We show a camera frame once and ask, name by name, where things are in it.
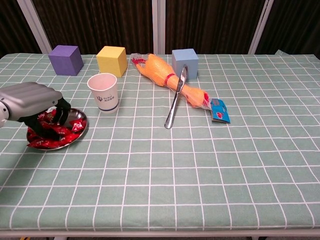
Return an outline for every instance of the paper cup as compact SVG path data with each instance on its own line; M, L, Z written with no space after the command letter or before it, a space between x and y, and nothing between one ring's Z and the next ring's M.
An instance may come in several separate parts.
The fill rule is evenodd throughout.
M99 73L87 82L98 108L105 114L118 110L117 77L111 73Z

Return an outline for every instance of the foam cube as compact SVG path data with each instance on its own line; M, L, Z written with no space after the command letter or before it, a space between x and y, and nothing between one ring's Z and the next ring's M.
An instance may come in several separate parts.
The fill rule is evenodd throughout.
M96 55L100 73L122 77L128 67L126 49L120 46L104 46Z
M183 66L188 66L187 79L196 79L198 75L199 58L193 48L172 50L172 67L180 77Z
M57 75L76 76L84 66L78 46L57 45L48 57Z

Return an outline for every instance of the curtain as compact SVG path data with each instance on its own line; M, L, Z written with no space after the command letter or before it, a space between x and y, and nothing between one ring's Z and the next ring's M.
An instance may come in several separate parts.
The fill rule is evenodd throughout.
M1 0L0 20L0 58L13 53L41 53L16 0Z
M265 0L167 0L165 52L247 54Z
M257 54L315 54L320 57L320 1L275 0Z
M153 52L151 0L32 0L49 42L77 45L81 54L103 46Z

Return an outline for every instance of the plastic bag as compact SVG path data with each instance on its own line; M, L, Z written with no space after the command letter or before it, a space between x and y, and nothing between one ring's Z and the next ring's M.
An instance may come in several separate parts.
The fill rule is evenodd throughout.
M161 57L148 54L144 58L143 55L134 53L132 62L142 75L152 80L156 85L167 87L176 92L179 77L175 74L172 66ZM208 93L200 88L190 87L185 83L180 94L185 97L188 104L193 108L211 109Z

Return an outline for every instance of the red candy wrapper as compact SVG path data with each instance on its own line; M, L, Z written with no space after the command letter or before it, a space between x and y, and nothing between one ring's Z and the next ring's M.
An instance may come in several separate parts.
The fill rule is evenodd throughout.
M51 123L56 115L56 112L57 111L55 109L53 109L51 112L47 112L46 115L44 116L44 120L48 123Z
M71 143L72 141L76 140L78 137L80 136L80 134L76 134L76 133L71 133L67 136L64 136L60 142L63 143L63 145Z
M51 128L61 136L67 136L69 134L72 134L72 132L66 126L60 126L55 124Z
M81 118L70 121L69 122L73 127L72 127L72 132L78 133L85 129L87 121L83 121Z
M60 141L55 141L52 139L44 139L38 136L30 127L27 129L27 140L29 141L28 147L37 149L54 149L62 147L76 140L81 132L85 129L87 125L86 120L76 119L70 121L72 127L68 128L66 126L60 125L58 123L52 123L53 118L56 115L56 110L51 112L43 112L39 115L38 121L44 129L53 129L56 133L62 136Z

